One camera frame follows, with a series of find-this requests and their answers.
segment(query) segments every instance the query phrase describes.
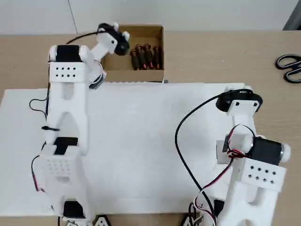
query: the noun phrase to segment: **black cable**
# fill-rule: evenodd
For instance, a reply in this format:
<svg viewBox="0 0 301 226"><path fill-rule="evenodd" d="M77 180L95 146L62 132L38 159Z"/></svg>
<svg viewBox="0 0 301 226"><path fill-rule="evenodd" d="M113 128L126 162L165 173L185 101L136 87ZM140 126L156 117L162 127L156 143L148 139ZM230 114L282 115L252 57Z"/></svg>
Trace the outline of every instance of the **black cable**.
<svg viewBox="0 0 301 226"><path fill-rule="evenodd" d="M69 40L68 42L66 42L66 45L70 44L71 42L74 42L77 39L81 39L81 38L86 37L86 36L90 36L90 35L94 35L94 34L107 33L107 32L108 32L107 30L105 30L105 31L101 30L101 31L90 32L90 33L87 33L87 34L83 34L83 35L75 37L74 39Z"/></svg>
<svg viewBox="0 0 301 226"><path fill-rule="evenodd" d="M46 142L44 142L44 144L42 145L42 148L41 148L41 151L43 150L44 146L46 145ZM37 156L35 156L33 159L32 159L32 163L31 163L31 170L32 170L32 179L33 179L33 182L34 182L34 187L36 189L36 191L38 192L39 191L39 187L38 187L38 183L37 183L37 179L36 179L36 176L34 174L34 171L33 171L33 163L34 161L39 158L39 154Z"/></svg>
<svg viewBox="0 0 301 226"><path fill-rule="evenodd" d="M195 113L198 109L200 109L201 107L203 107L204 105L206 105L206 104L208 104L209 102L211 102L211 101L213 101L213 100L215 100L215 99L217 99L217 98L219 98L219 97L222 97L222 96L224 96L224 95L231 94L231 93L237 93L237 92L249 92L249 93L253 93L253 91L250 90L250 89L237 89L237 90L230 90L230 91L228 91L228 92L224 92L224 93L221 93L221 94L219 94L219 95L216 95L216 96L214 96L214 97L212 97L212 98L206 100L205 102L201 103L199 106L195 107L194 109L192 109L192 110L191 110L191 111L190 111L190 112L189 112L189 113L181 120L181 122L179 123L177 129L175 130L174 144L175 144L175 147L176 147L177 152L178 152L178 154L179 154L179 157L180 157L180 159L181 159L183 165L185 166L186 170L188 171L190 177L192 178L193 182L196 184L196 186L198 187L198 189L199 189L200 191L201 191L203 188L201 187L201 185L198 183L198 181L197 181L196 178L194 177L193 173L191 172L190 168L188 167L187 163L185 162L185 160L184 160L184 158L183 158L183 156L182 156L182 154L181 154L181 151L180 151L180 148L179 148L179 145L178 145L178 133L179 133L179 130L180 130L182 124L185 122L185 120L186 120L189 116L191 116L193 113ZM214 213L214 208L213 208L213 206L212 206L212 204L211 204L211 202L210 202L210 200L209 200L207 194L206 194L204 191L202 191L202 194L203 194L204 198L206 199L206 201L207 201L207 203L208 203L209 209L210 209L210 211L211 211L211 213L212 213L212 215L213 215L213 217L214 217L214 220L216 221L216 215L215 215L215 213Z"/></svg>
<svg viewBox="0 0 301 226"><path fill-rule="evenodd" d="M193 225L193 222L192 222L192 212L191 212L191 207L193 206L193 202L191 202L189 204L189 207L188 207L188 218L189 218L189 223L191 226L194 226Z"/></svg>
<svg viewBox="0 0 301 226"><path fill-rule="evenodd" d="M35 112L42 112L42 113L44 114L44 116L45 116L45 119L47 119L47 115L48 115L49 91L50 91L50 83L48 82L46 98L45 98L45 99L36 99L36 98L35 98L35 99L31 99L31 100L29 101L29 108L32 109L32 110L35 111ZM33 101L41 101L41 102L46 101L46 109L45 109L45 111L40 110L40 109L35 109L35 108L33 108L33 107L32 107L32 102L33 102Z"/></svg>
<svg viewBox="0 0 301 226"><path fill-rule="evenodd" d="M29 108L32 109L32 110L35 111L35 112L42 112L42 113L44 114L44 116L45 116L45 119L46 119L46 118L47 118L46 112L43 111L43 110L39 110L39 109L32 108L32 102L33 102L33 101L46 101L47 99L48 99L48 97L45 98L45 99L31 99L30 102L29 102Z"/></svg>

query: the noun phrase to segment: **white wall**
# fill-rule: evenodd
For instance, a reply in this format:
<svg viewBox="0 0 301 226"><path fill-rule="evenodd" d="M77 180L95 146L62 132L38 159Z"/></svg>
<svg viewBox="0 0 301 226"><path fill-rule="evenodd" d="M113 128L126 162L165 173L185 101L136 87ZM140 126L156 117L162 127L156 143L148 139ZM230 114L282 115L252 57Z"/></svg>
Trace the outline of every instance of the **white wall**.
<svg viewBox="0 0 301 226"><path fill-rule="evenodd" d="M103 21L167 30L282 30L298 0L71 0L80 32Z"/></svg>
<svg viewBox="0 0 301 226"><path fill-rule="evenodd" d="M298 0L70 0L79 32L101 22L167 30L282 30ZM0 34L75 33L68 0L0 0Z"/></svg>
<svg viewBox="0 0 301 226"><path fill-rule="evenodd" d="M75 33L68 0L0 0L0 34Z"/></svg>

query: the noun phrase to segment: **white plastic part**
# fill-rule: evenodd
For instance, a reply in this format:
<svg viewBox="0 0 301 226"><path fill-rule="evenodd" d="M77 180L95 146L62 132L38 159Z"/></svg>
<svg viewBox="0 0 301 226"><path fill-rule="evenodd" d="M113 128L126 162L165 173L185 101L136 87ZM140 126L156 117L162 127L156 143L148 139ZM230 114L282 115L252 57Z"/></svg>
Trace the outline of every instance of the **white plastic part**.
<svg viewBox="0 0 301 226"><path fill-rule="evenodd" d="M271 225L285 172L285 168L264 162L248 158L236 159L217 225L238 226L245 220L251 221L255 226ZM249 189L257 189L252 202L247 198Z"/></svg>
<svg viewBox="0 0 301 226"><path fill-rule="evenodd" d="M53 62L56 58L56 47L52 46L49 52L49 106L47 116L47 126L59 129L63 116L70 113L73 117L78 131L78 146L81 153L88 153L88 116L87 116L87 92L88 77L93 66L93 55L86 46L79 48L81 59L86 62ZM73 96L66 99L66 87L64 83L73 83ZM45 140L47 144L53 144L57 137L57 131L46 130Z"/></svg>
<svg viewBox="0 0 301 226"><path fill-rule="evenodd" d="M49 82L85 83L89 73L89 67L82 62L51 62L49 65Z"/></svg>
<svg viewBox="0 0 301 226"><path fill-rule="evenodd" d="M94 226L110 226L110 224L107 222L106 218L100 216Z"/></svg>
<svg viewBox="0 0 301 226"><path fill-rule="evenodd" d="M46 181L46 191L54 211L63 215L65 201L77 201L82 207L85 219L68 218L70 221L90 221L95 217L92 198L84 173L80 149L68 146L64 155L54 155L56 145L45 145L40 155Z"/></svg>
<svg viewBox="0 0 301 226"><path fill-rule="evenodd" d="M118 23L113 23L114 30L118 31ZM122 35L125 37L126 41L129 40L130 34L128 32L123 32ZM99 33L96 37L97 45L91 50L94 55L94 59L100 61L107 53L114 54L115 48L117 46L117 40L113 38L108 33Z"/></svg>
<svg viewBox="0 0 301 226"><path fill-rule="evenodd" d="M280 162L288 162L291 158L291 147L288 144L282 143L282 158Z"/></svg>
<svg viewBox="0 0 301 226"><path fill-rule="evenodd" d="M249 86L244 87L226 87L224 92L235 90L235 89L251 89ZM238 124L246 125L256 135L256 129L254 124L253 116L259 107L258 101L250 100L233 100L229 110L228 116L232 117L232 128ZM218 140L216 143L216 157L218 164L228 164L229 158L226 153L223 153L224 140ZM253 146L253 134L245 126L237 126L233 135L231 136L230 148L238 149L244 153L247 153Z"/></svg>
<svg viewBox="0 0 301 226"><path fill-rule="evenodd" d="M286 168L248 158L237 161L236 167L238 181L281 192Z"/></svg>
<svg viewBox="0 0 301 226"><path fill-rule="evenodd" d="M123 33L122 33L122 36L124 36L125 39L126 39L127 41L129 41L129 39L130 39L130 34L129 34L129 32L123 32Z"/></svg>

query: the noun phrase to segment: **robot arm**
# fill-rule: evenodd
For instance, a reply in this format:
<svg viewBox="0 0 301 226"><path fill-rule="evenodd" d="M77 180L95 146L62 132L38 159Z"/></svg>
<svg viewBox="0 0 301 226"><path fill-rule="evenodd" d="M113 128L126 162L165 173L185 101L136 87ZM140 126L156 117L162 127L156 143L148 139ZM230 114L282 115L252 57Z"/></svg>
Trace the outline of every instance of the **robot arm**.
<svg viewBox="0 0 301 226"><path fill-rule="evenodd" d="M41 152L46 192L54 212L65 220L86 225L95 217L95 208L82 165L89 151L87 95L105 78L100 60L107 54L125 55L129 34L118 25L101 24L97 46L58 45L49 52L49 103L45 130L46 145ZM72 85L73 94L66 97ZM78 137L58 137L63 116L69 113L78 128Z"/></svg>
<svg viewBox="0 0 301 226"><path fill-rule="evenodd" d="M291 149L287 144L256 135L253 115L261 105L262 98L259 95L244 92L222 96L216 102L219 110L232 117L233 125L233 130L225 140L217 141L218 163L229 163L227 150L239 150L248 156L234 159L228 193L217 220L218 226L245 226L246 220L254 226L271 225L286 173L279 163L290 159Z"/></svg>

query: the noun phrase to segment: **grid of holes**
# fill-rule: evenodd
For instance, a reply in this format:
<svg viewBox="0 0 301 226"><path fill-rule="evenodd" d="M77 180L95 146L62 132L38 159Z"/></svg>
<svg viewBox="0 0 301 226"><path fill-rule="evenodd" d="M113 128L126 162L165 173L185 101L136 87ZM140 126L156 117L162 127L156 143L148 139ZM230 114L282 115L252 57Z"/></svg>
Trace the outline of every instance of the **grid of holes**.
<svg viewBox="0 0 301 226"><path fill-rule="evenodd" d="M254 167L254 166L251 166L251 167L250 167L250 169L252 169L252 170L258 170L258 171L262 171L262 168L260 168L260 167L259 167L259 168L257 168L257 169L255 169L255 167ZM260 180L260 179L262 179L262 180L263 180L263 182L267 182L267 179L266 179L266 178L260 178L259 176L256 176L256 177L255 177L255 179L256 179L256 180Z"/></svg>
<svg viewBox="0 0 301 226"><path fill-rule="evenodd" d="M69 67L67 67L66 69L67 69L67 72L69 72L69 73L71 74L72 69L75 71L75 70L76 70L76 67L74 67L74 68L69 68Z"/></svg>
<svg viewBox="0 0 301 226"><path fill-rule="evenodd" d="M70 166L67 160L47 160L49 171L51 174L54 175L66 175L69 176L70 173Z"/></svg>

